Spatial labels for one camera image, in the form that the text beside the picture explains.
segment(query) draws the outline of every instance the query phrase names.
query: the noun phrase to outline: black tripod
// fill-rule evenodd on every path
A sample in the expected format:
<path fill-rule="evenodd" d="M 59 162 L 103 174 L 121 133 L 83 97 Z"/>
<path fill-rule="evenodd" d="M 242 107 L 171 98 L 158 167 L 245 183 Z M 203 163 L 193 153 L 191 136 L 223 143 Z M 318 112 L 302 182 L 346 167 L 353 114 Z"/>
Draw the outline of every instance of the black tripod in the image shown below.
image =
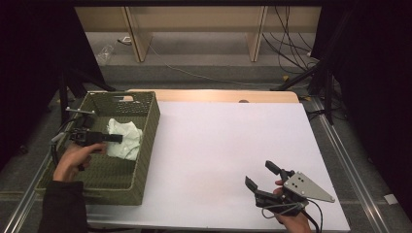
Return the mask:
<path fill-rule="evenodd" d="M 321 90 L 325 90 L 325 108 L 322 112 L 325 114 L 330 124 L 333 124 L 331 117 L 331 98 L 333 91 L 333 75 L 332 71 L 336 68 L 338 60 L 342 59 L 344 53 L 345 40 L 349 35 L 350 23 L 353 21 L 353 14 L 357 4 L 351 6 L 345 6 L 342 17 L 336 27 L 332 37 L 330 38 L 326 47 L 325 54 L 320 59 L 317 65 L 310 68 L 303 74 L 300 74 L 292 80 L 284 83 L 277 88 L 271 88 L 270 90 L 284 91 L 289 87 L 300 83 L 308 77 L 312 77 L 308 86 L 308 92 L 311 95 L 319 95 Z"/>
<path fill-rule="evenodd" d="M 83 86 L 82 80 L 93 83 L 94 85 L 107 91 L 116 91 L 115 88 L 105 84 L 104 81 L 99 81 L 79 69 L 70 69 L 63 72 L 59 77 L 61 124 L 66 122 L 70 117 L 69 112 L 66 111 L 66 108 L 69 106 L 67 87 L 70 88 L 76 98 L 83 98 L 87 94 L 87 90 Z"/>

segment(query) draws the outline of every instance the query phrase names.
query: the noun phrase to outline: sleeve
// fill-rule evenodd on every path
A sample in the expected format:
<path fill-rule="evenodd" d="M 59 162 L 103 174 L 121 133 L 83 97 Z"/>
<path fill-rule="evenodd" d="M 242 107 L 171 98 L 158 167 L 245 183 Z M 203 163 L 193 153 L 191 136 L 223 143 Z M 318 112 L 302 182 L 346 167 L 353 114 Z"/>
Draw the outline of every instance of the sleeve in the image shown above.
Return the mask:
<path fill-rule="evenodd" d="M 83 183 L 51 182 L 48 185 L 38 232 L 87 232 Z"/>

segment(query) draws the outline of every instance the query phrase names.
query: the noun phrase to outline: wire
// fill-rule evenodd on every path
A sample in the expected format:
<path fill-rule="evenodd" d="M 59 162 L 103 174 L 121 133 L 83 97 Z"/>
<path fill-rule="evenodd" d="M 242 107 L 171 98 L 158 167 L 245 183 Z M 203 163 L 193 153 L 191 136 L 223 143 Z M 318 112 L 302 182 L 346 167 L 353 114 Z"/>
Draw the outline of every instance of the wire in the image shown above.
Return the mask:
<path fill-rule="evenodd" d="M 306 115 L 308 116 L 309 121 L 312 121 L 312 119 L 324 114 L 325 110 L 318 110 L 318 111 L 313 111 L 313 112 L 308 112 L 305 110 L 305 112 L 306 112 Z"/>
<path fill-rule="evenodd" d="M 274 84 L 274 83 L 241 83 L 241 82 L 235 82 L 235 81 L 226 81 L 226 80 L 217 80 L 217 79 L 213 79 L 213 78 L 209 78 L 206 76 L 202 76 L 202 75 L 196 75 L 194 73 L 191 73 L 189 71 L 185 71 L 176 67 L 173 67 L 169 64 L 167 64 L 166 62 L 164 62 L 161 58 L 161 56 L 155 51 L 155 49 L 149 45 L 149 48 L 151 48 L 151 50 L 154 52 L 154 54 L 159 58 L 159 60 L 168 68 L 175 70 L 175 71 L 179 71 L 182 72 L 184 74 L 193 76 L 193 77 L 197 77 L 197 78 L 201 78 L 201 79 L 205 79 L 205 80 L 209 80 L 209 81 L 214 81 L 214 82 L 221 82 L 221 83 L 235 83 L 235 84 L 243 84 L 243 85 L 255 85 L 255 86 L 260 86 L 260 85 L 272 85 L 272 86 L 280 86 L 281 84 Z"/>
<path fill-rule="evenodd" d="M 312 47 L 310 47 L 310 46 L 306 43 L 305 39 L 303 39 L 302 35 L 300 35 L 300 32 L 298 32 L 297 34 L 299 35 L 300 39 L 302 39 L 302 42 L 305 43 L 305 45 L 306 45 L 310 50 L 312 50 Z"/>
<path fill-rule="evenodd" d="M 264 36 L 264 34 L 262 34 L 263 39 L 266 41 L 267 45 L 269 45 L 269 47 L 271 47 L 274 51 L 276 51 L 278 53 L 278 57 L 279 55 L 283 56 L 285 59 L 287 59 L 289 62 L 291 62 L 293 65 L 297 66 L 298 68 L 302 69 L 303 71 L 306 71 L 305 68 L 301 67 L 298 63 L 292 61 L 291 59 L 289 59 L 287 56 L 285 56 L 283 53 L 280 52 L 280 50 L 276 49 L 268 40 L 267 38 Z M 300 75 L 301 73 L 296 73 L 296 72 L 292 72 L 292 71 L 287 71 L 284 69 L 284 67 L 281 64 L 281 59 L 278 58 L 278 63 L 279 63 L 279 67 L 282 68 L 282 70 L 284 70 L 285 72 L 291 73 L 291 74 L 296 74 L 296 75 Z"/>
<path fill-rule="evenodd" d="M 309 214 L 308 214 L 307 212 L 305 212 L 304 210 L 302 210 L 302 213 L 303 213 L 304 216 L 306 216 L 306 217 L 310 220 L 310 222 L 312 222 L 312 224 L 315 226 L 315 229 L 316 229 L 316 232 L 317 232 L 317 233 L 322 232 L 322 230 L 319 230 L 319 225 L 318 225 L 318 223 L 317 223 L 314 219 L 312 219 L 312 217 L 309 216 Z"/>
<path fill-rule="evenodd" d="M 270 32 L 270 35 L 272 36 L 273 39 L 275 39 L 276 41 L 282 43 L 282 41 L 279 40 L 278 38 L 276 38 L 276 37 L 273 35 L 273 33 Z M 305 49 L 305 48 L 302 48 L 302 47 L 299 47 L 299 46 L 295 46 L 295 45 L 291 45 L 291 44 L 288 44 L 288 43 L 285 43 L 285 42 L 284 42 L 283 44 L 284 44 L 284 45 L 287 45 L 287 46 L 292 46 L 292 47 L 298 48 L 298 49 L 300 49 L 300 50 L 310 51 L 310 50 L 308 50 L 308 49 Z"/>
<path fill-rule="evenodd" d="M 322 213 L 322 209 L 316 202 L 314 202 L 312 200 L 308 200 L 308 201 L 315 204 L 315 206 L 318 207 L 318 209 L 319 209 L 319 213 L 321 213 L 321 231 L 320 232 L 322 232 L 322 228 L 323 228 L 323 225 L 324 225 L 324 214 Z"/>
<path fill-rule="evenodd" d="M 72 121 L 75 121 L 75 120 L 76 120 L 76 118 L 71 118 L 71 119 L 66 120 L 66 122 L 64 122 L 63 124 L 60 125 L 60 127 L 58 128 L 58 131 L 57 131 L 56 134 L 60 133 L 61 130 L 64 128 L 64 126 L 66 126 L 68 123 L 70 123 Z"/>
<path fill-rule="evenodd" d="M 278 215 L 284 215 L 284 214 L 286 214 L 287 212 L 292 211 L 292 210 L 300 207 L 301 205 L 300 205 L 299 203 L 290 203 L 290 204 L 281 204 L 281 205 L 272 205 L 272 206 L 262 207 L 262 208 L 261 208 L 261 214 L 262 214 L 265 218 L 271 219 L 271 218 L 276 217 L 276 216 L 275 216 L 275 215 L 273 215 L 273 216 L 266 216 L 266 215 L 264 214 L 264 211 L 265 211 L 265 210 L 268 210 L 268 211 L 269 211 L 270 208 L 275 208 L 275 207 L 287 207 L 287 206 L 291 206 L 291 207 L 290 207 L 289 209 L 287 209 L 287 210 L 279 213 Z"/>
<path fill-rule="evenodd" d="M 293 43 L 293 41 L 292 41 L 292 39 L 291 39 L 291 36 L 290 36 L 290 34 L 289 34 L 289 16 L 290 16 L 290 13 L 291 13 L 291 7 L 286 7 L 286 25 L 283 23 L 282 18 L 281 18 L 281 16 L 280 16 L 280 14 L 279 14 L 278 9 L 277 9 L 276 6 L 275 6 L 275 11 L 276 11 L 276 14 L 277 14 L 277 16 L 278 16 L 278 19 L 281 21 L 281 24 L 282 24 L 283 29 L 284 29 L 284 36 L 283 36 L 283 38 L 282 38 L 282 42 L 281 42 L 281 46 L 279 47 L 279 50 L 281 50 L 283 41 L 284 41 L 284 39 L 285 39 L 285 35 L 287 35 L 287 36 L 288 36 L 288 39 L 289 39 L 289 42 L 290 42 L 291 45 L 294 46 L 294 49 L 295 49 L 298 57 L 299 57 L 300 60 L 303 62 L 303 64 L 305 64 L 305 62 L 303 61 L 302 57 L 301 57 L 301 56 L 299 55 L 299 53 L 297 52 L 297 49 L 296 49 L 296 47 L 295 47 L 295 45 L 294 45 L 294 43 Z M 294 59 L 296 60 L 296 63 L 298 63 L 297 58 L 296 58 L 295 55 L 294 55 L 292 46 L 291 46 L 291 52 L 292 52 L 292 55 L 293 55 Z"/>

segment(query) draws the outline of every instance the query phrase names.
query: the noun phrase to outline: clamp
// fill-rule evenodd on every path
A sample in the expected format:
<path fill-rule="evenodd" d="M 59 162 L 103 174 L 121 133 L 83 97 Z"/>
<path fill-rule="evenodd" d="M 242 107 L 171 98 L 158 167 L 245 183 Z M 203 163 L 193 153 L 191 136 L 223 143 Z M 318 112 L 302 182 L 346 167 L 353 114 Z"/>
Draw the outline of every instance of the clamp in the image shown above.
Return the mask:
<path fill-rule="evenodd" d="M 255 195 L 257 207 L 276 215 L 297 216 L 304 212 L 304 208 L 309 204 L 308 198 L 331 203 L 335 201 L 303 173 L 285 171 L 271 161 L 266 161 L 265 166 L 275 175 L 280 175 L 283 187 L 280 193 L 269 193 L 259 190 L 258 186 L 246 177 L 245 185 Z"/>

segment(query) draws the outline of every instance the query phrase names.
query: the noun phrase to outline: white table surface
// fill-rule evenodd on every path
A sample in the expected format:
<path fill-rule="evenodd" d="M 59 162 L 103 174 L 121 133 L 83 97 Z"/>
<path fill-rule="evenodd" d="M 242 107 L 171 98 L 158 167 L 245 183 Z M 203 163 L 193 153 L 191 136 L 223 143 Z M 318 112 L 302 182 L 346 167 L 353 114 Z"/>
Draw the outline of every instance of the white table surface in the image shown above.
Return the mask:
<path fill-rule="evenodd" d="M 245 186 L 271 192 L 280 180 L 264 164 L 301 171 L 335 197 L 316 201 L 325 231 L 348 222 L 301 104 L 159 102 L 160 121 L 141 206 L 87 206 L 91 224 L 222 231 L 285 229 L 266 219 Z M 318 224 L 318 209 L 306 211 Z"/>

